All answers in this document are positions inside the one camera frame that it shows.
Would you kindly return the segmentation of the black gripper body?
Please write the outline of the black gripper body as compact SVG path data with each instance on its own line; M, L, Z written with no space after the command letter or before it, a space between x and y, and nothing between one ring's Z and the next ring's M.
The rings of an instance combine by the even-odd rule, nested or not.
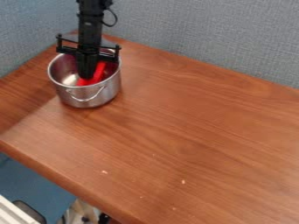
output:
M120 45L103 38L104 15L79 14L79 35L56 36L56 52L72 55L78 62L116 62Z

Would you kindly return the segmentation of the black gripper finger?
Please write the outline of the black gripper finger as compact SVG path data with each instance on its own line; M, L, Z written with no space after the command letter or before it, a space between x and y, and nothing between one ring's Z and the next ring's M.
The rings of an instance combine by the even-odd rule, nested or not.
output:
M98 53L90 54L88 58L87 58L88 78L90 79L94 77L94 73L96 71L98 63L99 63L99 54Z
M82 79L88 78L88 71L87 71L87 56L83 52L76 52L76 61L79 67L79 77Z

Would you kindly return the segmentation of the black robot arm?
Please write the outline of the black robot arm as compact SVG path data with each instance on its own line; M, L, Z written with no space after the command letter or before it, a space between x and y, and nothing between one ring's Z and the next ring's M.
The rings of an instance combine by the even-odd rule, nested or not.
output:
M114 0L76 0L79 4L79 34L56 36L56 52L75 57L79 77L91 80L99 62L118 62L120 45L103 38L103 26L114 27L118 15L111 10Z

